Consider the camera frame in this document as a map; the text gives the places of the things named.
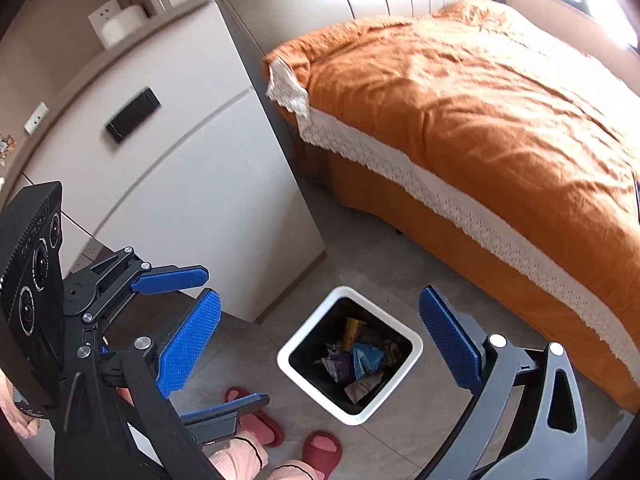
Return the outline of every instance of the pink slipper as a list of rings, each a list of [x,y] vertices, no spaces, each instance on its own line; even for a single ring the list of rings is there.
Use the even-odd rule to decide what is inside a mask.
[[[318,447],[318,444],[314,444],[313,440],[317,436],[330,440],[331,442],[328,442],[328,444],[333,443],[335,450],[322,449],[322,447]],[[334,471],[341,458],[342,446],[340,441],[332,434],[325,433],[324,431],[316,431],[310,434],[305,440],[305,445],[302,447],[302,462],[309,464],[313,469],[321,472],[324,475],[324,480],[329,478],[329,475]]]
[[[238,394],[234,397],[232,395],[233,392],[237,392]],[[251,393],[244,388],[232,386],[225,393],[225,402],[231,402],[232,400],[241,399],[249,395],[251,395]],[[241,416],[239,423],[244,430],[253,433],[263,446],[278,447],[284,442],[284,430],[281,425],[263,410]]]

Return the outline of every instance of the electrical outlet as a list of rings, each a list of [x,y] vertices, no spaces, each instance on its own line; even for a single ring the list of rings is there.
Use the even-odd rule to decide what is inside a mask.
[[[36,108],[36,111],[34,111],[34,113],[31,114],[31,117],[29,117],[27,122],[24,123],[24,129],[27,130],[28,134],[33,133],[33,131],[36,129],[36,126],[38,126],[40,121],[44,119],[44,116],[47,115],[48,111],[49,109],[47,108],[46,104],[40,103],[38,105],[38,107]]]
[[[107,3],[101,5],[89,14],[89,22],[94,28],[95,33],[104,45],[104,39],[102,38],[102,28],[111,18],[121,11],[117,0],[109,0]]]

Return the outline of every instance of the orange bedspread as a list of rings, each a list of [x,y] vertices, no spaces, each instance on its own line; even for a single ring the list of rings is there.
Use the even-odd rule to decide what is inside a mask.
[[[278,59],[312,110],[403,152],[593,293],[553,295],[638,386],[640,98],[624,83],[489,0],[323,28],[272,51],[266,74]]]

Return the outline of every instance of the beige wall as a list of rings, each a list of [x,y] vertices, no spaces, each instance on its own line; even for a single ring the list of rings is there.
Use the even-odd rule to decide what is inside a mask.
[[[640,56],[609,39],[591,16],[561,0],[507,0],[507,4],[549,34],[597,57],[640,95]]]
[[[14,136],[18,148],[36,106],[50,104],[102,51],[87,16],[107,1],[27,0],[0,41],[0,132]],[[5,173],[0,166],[0,176]]]

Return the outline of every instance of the white cabinet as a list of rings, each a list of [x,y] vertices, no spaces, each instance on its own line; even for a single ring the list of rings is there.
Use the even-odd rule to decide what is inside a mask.
[[[253,91],[166,156],[95,237],[153,266],[204,265],[223,309],[248,321],[324,250]]]
[[[62,226],[62,245],[59,253],[60,269],[62,277],[66,278],[91,237],[64,213],[62,213],[60,225]]]
[[[161,108],[116,144],[105,124],[147,86]],[[93,234],[159,158],[248,88],[220,10],[209,4],[99,76],[47,133],[24,173],[34,184],[61,181],[62,210]]]

